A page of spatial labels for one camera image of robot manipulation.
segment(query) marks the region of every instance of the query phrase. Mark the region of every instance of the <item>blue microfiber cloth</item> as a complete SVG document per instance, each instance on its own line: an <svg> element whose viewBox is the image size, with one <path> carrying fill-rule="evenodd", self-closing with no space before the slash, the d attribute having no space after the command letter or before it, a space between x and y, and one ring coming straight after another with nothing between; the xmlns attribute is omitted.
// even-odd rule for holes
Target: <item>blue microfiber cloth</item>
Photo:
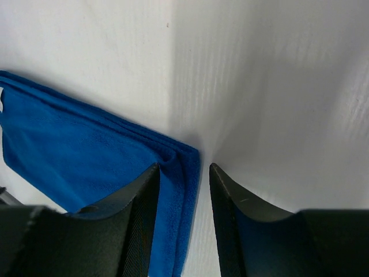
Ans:
<svg viewBox="0 0 369 277"><path fill-rule="evenodd" d="M180 276L197 196L199 152L8 72L0 71L0 87L6 164L69 212L159 163L149 275Z"/></svg>

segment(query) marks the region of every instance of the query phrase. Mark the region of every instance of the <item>black object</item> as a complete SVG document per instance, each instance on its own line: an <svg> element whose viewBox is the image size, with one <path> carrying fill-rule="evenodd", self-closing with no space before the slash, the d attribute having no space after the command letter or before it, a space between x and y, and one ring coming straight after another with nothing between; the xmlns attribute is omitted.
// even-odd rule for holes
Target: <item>black object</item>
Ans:
<svg viewBox="0 0 369 277"><path fill-rule="evenodd" d="M0 186L0 204L3 205L22 205L14 196L6 191L6 188Z"/></svg>
<svg viewBox="0 0 369 277"><path fill-rule="evenodd" d="M0 207L0 276L148 276L159 166L77 214Z"/></svg>
<svg viewBox="0 0 369 277"><path fill-rule="evenodd" d="M369 276L369 212L305 210L262 200L210 166L222 277Z"/></svg>

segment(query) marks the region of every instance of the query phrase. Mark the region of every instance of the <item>blue towel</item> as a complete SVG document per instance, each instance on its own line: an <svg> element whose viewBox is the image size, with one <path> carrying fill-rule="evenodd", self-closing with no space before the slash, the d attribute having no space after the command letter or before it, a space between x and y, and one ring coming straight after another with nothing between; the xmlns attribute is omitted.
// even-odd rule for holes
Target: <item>blue towel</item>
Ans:
<svg viewBox="0 0 369 277"><path fill-rule="evenodd" d="M149 275L180 276L197 196L199 152L8 72L0 71L0 87L6 164L69 212L159 163Z"/></svg>

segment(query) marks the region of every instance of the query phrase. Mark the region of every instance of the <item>white surface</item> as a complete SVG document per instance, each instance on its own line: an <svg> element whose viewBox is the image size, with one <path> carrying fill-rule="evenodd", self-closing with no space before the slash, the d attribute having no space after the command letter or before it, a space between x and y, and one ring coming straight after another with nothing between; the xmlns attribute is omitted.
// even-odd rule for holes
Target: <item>white surface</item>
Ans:
<svg viewBox="0 0 369 277"><path fill-rule="evenodd" d="M0 68L201 149L183 276L220 276L208 165L295 211L369 207L366 0L2 0ZM35 198L1 164L2 185Z"/></svg>

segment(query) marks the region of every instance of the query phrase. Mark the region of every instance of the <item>black plastic part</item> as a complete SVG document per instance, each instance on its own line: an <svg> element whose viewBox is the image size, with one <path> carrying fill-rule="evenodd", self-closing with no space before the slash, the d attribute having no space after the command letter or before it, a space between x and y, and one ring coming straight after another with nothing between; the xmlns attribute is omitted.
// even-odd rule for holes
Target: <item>black plastic part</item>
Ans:
<svg viewBox="0 0 369 277"><path fill-rule="evenodd" d="M22 205L14 196L6 191L6 188L0 187L0 204L4 205Z"/></svg>
<svg viewBox="0 0 369 277"><path fill-rule="evenodd" d="M210 166L222 277L369 276L369 212L280 209Z"/></svg>
<svg viewBox="0 0 369 277"><path fill-rule="evenodd" d="M0 207L0 276L148 276L159 166L77 214Z"/></svg>

